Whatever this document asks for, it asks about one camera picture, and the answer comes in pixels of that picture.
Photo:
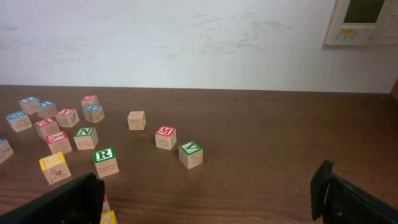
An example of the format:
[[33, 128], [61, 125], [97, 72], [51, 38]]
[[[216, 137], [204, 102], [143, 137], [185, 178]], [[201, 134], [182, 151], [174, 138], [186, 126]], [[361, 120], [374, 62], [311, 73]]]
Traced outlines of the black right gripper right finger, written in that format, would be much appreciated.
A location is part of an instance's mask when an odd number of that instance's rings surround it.
[[312, 219], [325, 224], [397, 224], [397, 210], [333, 173], [325, 160], [310, 182]]

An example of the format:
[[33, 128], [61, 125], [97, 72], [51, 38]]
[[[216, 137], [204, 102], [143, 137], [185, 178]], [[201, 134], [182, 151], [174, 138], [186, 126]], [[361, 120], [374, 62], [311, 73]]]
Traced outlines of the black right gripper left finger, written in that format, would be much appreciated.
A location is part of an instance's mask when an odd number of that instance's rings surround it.
[[92, 172], [1, 215], [1, 224], [99, 224], [105, 184]]

